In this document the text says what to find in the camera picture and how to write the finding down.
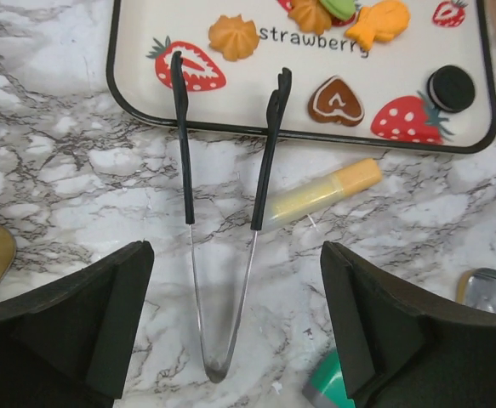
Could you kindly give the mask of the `yellow orange highlighter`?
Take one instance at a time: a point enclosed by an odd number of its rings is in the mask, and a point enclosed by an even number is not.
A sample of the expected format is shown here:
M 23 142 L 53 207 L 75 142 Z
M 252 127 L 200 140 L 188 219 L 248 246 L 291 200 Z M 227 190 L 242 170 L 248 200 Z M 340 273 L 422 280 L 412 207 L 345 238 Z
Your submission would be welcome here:
M 291 190 L 269 196 L 261 232 L 269 232 L 369 189 L 382 180 L 378 163 L 363 159 Z

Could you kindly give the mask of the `strawberry pattern tray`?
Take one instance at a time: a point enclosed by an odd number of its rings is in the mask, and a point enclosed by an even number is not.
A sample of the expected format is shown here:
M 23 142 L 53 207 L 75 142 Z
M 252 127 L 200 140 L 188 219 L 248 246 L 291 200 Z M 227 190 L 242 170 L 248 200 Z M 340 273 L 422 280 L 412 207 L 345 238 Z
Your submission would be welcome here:
M 496 136 L 496 92 L 487 19 L 481 1 L 409 1 L 408 28 L 365 51 L 346 25 L 318 36 L 288 17 L 287 1 L 117 1 L 111 17 L 106 76 L 116 102 L 142 122 L 176 123 L 171 59 L 182 53 L 189 97 L 187 124 L 196 130 L 263 135 L 266 107 L 287 67 L 293 84 L 281 125 L 286 138 L 472 154 Z M 227 61 L 209 47 L 221 15 L 252 20 L 259 46 Z M 464 69 L 475 85 L 460 113 L 436 107 L 430 75 L 444 65 Z M 328 78 L 341 77 L 361 100 L 355 127 L 319 123 L 307 105 Z

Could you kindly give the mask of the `brown heart cookie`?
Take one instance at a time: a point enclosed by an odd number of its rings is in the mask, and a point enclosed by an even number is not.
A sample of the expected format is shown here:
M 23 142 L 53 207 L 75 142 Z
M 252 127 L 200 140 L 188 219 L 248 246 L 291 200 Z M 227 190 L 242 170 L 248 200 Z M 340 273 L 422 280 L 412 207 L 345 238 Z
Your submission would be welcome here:
M 361 100 L 340 76 L 331 76 L 315 90 L 307 110 L 315 122 L 346 127 L 359 125 L 365 116 Z

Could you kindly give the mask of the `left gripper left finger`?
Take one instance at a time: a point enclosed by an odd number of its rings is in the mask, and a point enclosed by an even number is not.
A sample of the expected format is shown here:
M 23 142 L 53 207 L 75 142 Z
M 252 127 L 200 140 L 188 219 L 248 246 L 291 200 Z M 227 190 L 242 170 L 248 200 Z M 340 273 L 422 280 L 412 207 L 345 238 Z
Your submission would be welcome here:
M 135 241 L 0 303 L 0 407 L 111 407 L 123 396 L 154 262 Z

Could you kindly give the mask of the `green macaron cookie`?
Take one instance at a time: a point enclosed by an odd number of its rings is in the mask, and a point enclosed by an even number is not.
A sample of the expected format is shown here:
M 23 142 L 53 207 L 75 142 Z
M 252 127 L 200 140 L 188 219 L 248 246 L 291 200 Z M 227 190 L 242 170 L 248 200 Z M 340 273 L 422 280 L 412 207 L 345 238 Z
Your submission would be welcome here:
M 354 0 L 320 0 L 320 3 L 338 20 L 348 20 L 356 13 Z

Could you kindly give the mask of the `black sandwich cookie right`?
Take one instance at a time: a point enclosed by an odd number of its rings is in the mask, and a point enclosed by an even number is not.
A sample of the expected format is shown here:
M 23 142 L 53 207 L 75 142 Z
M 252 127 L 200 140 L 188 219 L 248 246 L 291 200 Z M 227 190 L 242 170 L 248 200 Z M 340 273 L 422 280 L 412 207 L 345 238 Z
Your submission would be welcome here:
M 436 107 L 453 114 L 468 109 L 476 97 L 471 76 L 456 65 L 444 65 L 434 71 L 426 88 Z

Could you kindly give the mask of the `black metal tongs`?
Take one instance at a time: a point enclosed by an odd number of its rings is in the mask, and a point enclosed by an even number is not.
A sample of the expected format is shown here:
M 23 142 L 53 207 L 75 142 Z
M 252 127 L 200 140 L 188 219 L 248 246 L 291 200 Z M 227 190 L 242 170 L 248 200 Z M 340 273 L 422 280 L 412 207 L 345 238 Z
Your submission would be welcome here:
M 222 364 L 212 362 L 207 359 L 207 350 L 205 345 L 204 323 L 202 315 L 202 298 L 199 290 L 199 282 L 197 276 L 196 252 L 194 247 L 193 225 L 195 224 L 195 209 L 194 195 L 192 189 L 191 178 L 191 154 L 189 146 L 189 138 L 187 132 L 187 112 L 189 107 L 189 97 L 185 85 L 183 75 L 183 58 L 180 51 L 172 54 L 171 66 L 171 82 L 174 94 L 174 107 L 176 113 L 176 122 L 179 135 L 181 172 L 183 184 L 183 198 L 185 209 L 185 224 L 189 230 L 189 247 L 191 250 L 191 271 L 194 283 L 194 292 L 197 308 L 197 328 L 199 332 L 199 340 L 201 347 L 202 363 L 208 379 L 212 383 L 221 383 L 229 373 L 233 354 L 237 344 L 237 337 L 241 325 L 243 309 L 246 301 L 249 278 L 251 275 L 256 244 L 260 231 L 264 223 L 265 203 L 268 194 L 268 186 L 271 177 L 271 168 L 274 159 L 274 154 L 277 146 L 278 135 L 281 130 L 282 119 L 287 107 L 289 95 L 293 84 L 293 73 L 287 67 L 282 68 L 282 71 L 277 76 L 277 88 L 273 90 L 266 108 L 266 142 L 264 154 L 259 170 L 259 178 L 257 190 L 254 200 L 254 210 L 250 229 L 252 231 L 252 239 L 249 247 L 248 263 L 243 277 L 242 292 L 240 294 L 239 304 L 237 308 L 236 318 L 231 330 L 230 339 L 228 342 L 225 361 Z

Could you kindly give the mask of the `green grey eraser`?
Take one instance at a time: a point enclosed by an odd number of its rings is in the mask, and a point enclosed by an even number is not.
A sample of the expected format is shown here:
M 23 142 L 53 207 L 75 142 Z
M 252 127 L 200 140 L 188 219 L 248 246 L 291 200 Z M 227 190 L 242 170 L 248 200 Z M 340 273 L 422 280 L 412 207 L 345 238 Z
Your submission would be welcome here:
M 349 399 L 337 350 L 332 350 L 305 383 L 302 394 L 315 408 L 355 408 Z

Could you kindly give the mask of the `orange swirl cookie centre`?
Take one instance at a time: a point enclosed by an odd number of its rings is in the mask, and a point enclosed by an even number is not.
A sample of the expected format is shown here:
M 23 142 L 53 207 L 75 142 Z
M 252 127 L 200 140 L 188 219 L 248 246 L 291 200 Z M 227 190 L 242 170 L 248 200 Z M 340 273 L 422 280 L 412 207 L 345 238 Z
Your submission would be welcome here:
M 317 0 L 291 0 L 288 17 L 294 20 L 303 33 L 318 36 L 332 28 L 331 14 Z

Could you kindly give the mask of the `orange fish cookie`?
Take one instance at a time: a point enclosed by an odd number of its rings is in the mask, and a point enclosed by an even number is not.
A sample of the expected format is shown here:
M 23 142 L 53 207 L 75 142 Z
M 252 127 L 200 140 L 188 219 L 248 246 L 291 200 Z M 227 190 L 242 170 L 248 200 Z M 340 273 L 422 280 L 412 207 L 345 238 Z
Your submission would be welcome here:
M 363 6 L 356 23 L 345 31 L 345 37 L 370 51 L 374 43 L 388 43 L 401 35 L 409 21 L 410 12 L 402 1 L 384 0 Z

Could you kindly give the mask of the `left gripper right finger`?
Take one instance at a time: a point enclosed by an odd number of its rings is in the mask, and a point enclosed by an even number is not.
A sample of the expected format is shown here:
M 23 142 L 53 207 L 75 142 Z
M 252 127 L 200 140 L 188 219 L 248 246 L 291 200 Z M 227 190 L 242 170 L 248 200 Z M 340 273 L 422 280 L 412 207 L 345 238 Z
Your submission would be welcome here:
M 496 407 L 496 314 L 322 245 L 345 391 L 358 407 Z

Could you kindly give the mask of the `silver tin lid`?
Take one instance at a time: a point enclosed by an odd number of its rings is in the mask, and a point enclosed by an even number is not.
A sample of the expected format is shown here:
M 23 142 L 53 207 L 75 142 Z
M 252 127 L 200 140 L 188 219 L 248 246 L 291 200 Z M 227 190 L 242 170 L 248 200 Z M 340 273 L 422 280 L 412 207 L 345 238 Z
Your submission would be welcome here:
M 480 268 L 463 273 L 455 300 L 473 309 L 496 314 L 496 269 Z

